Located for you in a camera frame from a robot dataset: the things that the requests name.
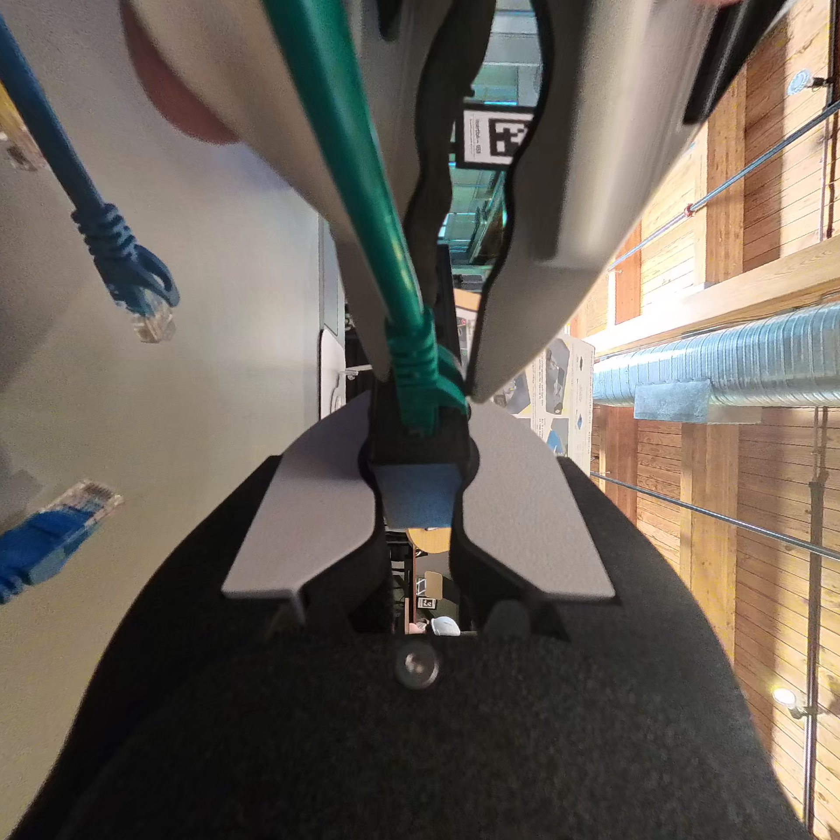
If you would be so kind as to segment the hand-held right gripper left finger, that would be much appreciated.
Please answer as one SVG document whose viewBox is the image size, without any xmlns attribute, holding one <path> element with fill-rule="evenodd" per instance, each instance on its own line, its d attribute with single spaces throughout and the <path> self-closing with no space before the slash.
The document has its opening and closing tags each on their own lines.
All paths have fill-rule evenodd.
<svg viewBox="0 0 840 840">
<path fill-rule="evenodd" d="M 283 453 L 223 582 L 224 596 L 300 603 L 306 585 L 373 535 L 375 494 L 360 468 L 370 410 L 371 394 L 358 395 Z"/>
</svg>

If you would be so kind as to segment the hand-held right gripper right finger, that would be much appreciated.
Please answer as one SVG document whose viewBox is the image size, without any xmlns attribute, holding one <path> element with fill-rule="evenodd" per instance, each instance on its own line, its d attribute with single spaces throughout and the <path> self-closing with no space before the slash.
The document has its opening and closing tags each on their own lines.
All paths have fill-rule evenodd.
<svg viewBox="0 0 840 840">
<path fill-rule="evenodd" d="M 521 418 L 473 404 L 478 468 L 463 496 L 467 540 L 537 591 L 611 601 L 613 583 L 558 459 Z"/>
</svg>

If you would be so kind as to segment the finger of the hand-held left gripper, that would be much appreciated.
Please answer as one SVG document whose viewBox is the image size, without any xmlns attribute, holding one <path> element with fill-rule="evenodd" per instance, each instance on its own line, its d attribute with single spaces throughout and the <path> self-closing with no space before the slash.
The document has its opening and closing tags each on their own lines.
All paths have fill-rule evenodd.
<svg viewBox="0 0 840 840">
<path fill-rule="evenodd" d="M 482 403 L 571 320 L 687 146 L 684 113 L 721 2 L 535 2 L 534 124 L 508 173 L 512 228 L 482 294 Z"/>
<path fill-rule="evenodd" d="M 131 2 L 166 64 L 329 226 L 373 375 L 391 354 L 385 304 L 310 128 L 262 2 Z M 423 303 L 437 297 L 439 224 L 451 204 L 449 137 L 490 38 L 494 2 L 343 2 Z"/>
</svg>

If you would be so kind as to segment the black network switch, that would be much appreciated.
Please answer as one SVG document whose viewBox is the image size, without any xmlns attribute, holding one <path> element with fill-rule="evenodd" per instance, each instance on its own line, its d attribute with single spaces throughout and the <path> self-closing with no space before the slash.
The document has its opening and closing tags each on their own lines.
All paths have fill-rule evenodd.
<svg viewBox="0 0 840 840">
<path fill-rule="evenodd" d="M 425 437 L 405 429 L 393 381 L 374 381 L 370 397 L 363 452 L 386 527 L 450 528 L 456 502 L 475 474 L 470 413 L 442 408 L 435 432 Z"/>
</svg>

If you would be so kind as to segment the black white marker sign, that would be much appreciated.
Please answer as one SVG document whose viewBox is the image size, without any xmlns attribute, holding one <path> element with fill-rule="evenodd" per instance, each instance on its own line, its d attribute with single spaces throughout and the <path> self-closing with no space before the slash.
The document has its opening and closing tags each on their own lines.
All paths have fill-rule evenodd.
<svg viewBox="0 0 840 840">
<path fill-rule="evenodd" d="M 535 108 L 509 102 L 465 101 L 455 119 L 459 169 L 505 171 L 529 133 Z"/>
</svg>

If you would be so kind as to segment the instruction sheet on wooden board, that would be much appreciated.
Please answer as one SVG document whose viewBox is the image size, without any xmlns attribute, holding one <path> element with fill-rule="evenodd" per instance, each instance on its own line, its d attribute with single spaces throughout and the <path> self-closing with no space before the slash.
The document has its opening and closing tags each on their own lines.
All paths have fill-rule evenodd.
<svg viewBox="0 0 840 840">
<path fill-rule="evenodd" d="M 531 430 L 554 457 L 592 472 L 594 348 L 566 332 L 558 334 L 490 399 L 519 426 Z"/>
</svg>

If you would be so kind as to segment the white tablet stand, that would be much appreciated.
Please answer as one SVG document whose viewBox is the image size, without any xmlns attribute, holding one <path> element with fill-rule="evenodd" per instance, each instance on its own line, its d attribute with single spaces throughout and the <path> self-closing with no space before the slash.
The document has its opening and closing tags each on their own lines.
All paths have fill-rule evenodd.
<svg viewBox="0 0 840 840">
<path fill-rule="evenodd" d="M 318 419 L 324 419 L 347 403 L 347 382 L 371 371 L 369 364 L 348 366 L 338 337 L 323 327 L 318 344 Z"/>
</svg>

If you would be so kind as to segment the silver ventilation duct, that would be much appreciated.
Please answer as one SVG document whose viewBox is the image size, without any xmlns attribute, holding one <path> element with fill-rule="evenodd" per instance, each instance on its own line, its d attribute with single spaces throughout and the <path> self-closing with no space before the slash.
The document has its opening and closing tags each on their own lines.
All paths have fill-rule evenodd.
<svg viewBox="0 0 840 840">
<path fill-rule="evenodd" d="M 839 304 L 789 311 L 596 362 L 593 402 L 636 419 L 757 424 L 760 410 L 839 407 Z"/>
</svg>

